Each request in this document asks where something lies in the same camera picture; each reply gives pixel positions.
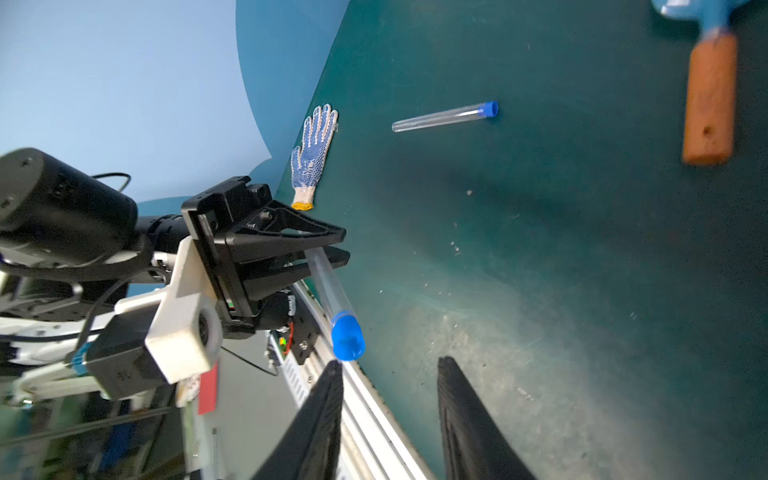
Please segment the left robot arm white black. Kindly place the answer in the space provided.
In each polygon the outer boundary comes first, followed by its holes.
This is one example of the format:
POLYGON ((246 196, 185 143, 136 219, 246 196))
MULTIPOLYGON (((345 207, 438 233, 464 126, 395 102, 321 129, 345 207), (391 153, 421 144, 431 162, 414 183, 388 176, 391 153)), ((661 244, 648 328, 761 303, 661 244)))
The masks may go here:
POLYGON ((124 400, 211 371, 226 339, 290 327, 293 285, 349 261, 344 229, 234 177, 144 217, 34 148, 1 159, 1 317, 23 373, 10 402, 124 400))

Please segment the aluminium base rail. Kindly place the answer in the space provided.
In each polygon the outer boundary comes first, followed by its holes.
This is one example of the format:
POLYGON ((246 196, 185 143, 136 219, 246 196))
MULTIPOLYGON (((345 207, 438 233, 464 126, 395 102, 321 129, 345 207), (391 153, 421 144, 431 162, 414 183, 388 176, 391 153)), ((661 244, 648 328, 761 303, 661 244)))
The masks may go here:
POLYGON ((298 411, 326 365, 336 360, 342 366, 341 448, 334 479, 433 478, 433 472, 359 365, 335 358, 330 324, 317 300, 303 283, 291 286, 289 291, 296 307, 294 333, 309 332, 313 336, 306 349, 296 347, 291 352, 277 353, 280 372, 298 411))

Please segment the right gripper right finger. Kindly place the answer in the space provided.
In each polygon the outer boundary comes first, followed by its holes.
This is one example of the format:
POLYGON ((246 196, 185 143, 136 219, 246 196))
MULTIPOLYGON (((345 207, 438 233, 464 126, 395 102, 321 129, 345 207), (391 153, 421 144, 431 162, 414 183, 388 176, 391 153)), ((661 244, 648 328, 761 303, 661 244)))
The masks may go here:
POLYGON ((438 361, 438 410, 448 479, 532 479, 454 358, 438 361))

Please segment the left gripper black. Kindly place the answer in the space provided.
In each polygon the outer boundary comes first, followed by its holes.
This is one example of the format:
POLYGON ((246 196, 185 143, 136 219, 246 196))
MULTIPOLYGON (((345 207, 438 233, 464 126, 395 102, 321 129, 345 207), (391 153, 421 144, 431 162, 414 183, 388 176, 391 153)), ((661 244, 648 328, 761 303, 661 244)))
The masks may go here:
POLYGON ((231 177, 183 202, 183 219, 216 295, 226 339, 287 329, 288 287, 311 275, 304 250, 341 243, 344 228, 272 199, 265 184, 231 177))

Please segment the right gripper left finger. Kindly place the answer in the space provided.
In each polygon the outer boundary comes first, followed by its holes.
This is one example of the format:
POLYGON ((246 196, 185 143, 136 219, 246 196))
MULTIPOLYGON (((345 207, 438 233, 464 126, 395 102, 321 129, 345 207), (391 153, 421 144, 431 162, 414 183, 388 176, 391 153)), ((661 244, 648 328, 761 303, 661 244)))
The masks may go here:
POLYGON ((334 479, 341 448, 342 366, 328 363, 255 479, 334 479))

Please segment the blue stopper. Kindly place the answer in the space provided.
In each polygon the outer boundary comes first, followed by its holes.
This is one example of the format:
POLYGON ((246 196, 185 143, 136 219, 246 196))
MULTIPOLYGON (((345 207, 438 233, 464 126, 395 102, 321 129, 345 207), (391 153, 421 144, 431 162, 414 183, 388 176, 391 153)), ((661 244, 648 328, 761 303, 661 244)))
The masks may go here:
POLYGON ((363 356, 366 343, 356 315, 349 310, 336 314, 331 321, 334 355, 338 360, 356 361, 363 356))
POLYGON ((496 101, 489 101, 481 105, 480 115, 483 118, 494 118, 498 115, 498 111, 498 103, 496 101))

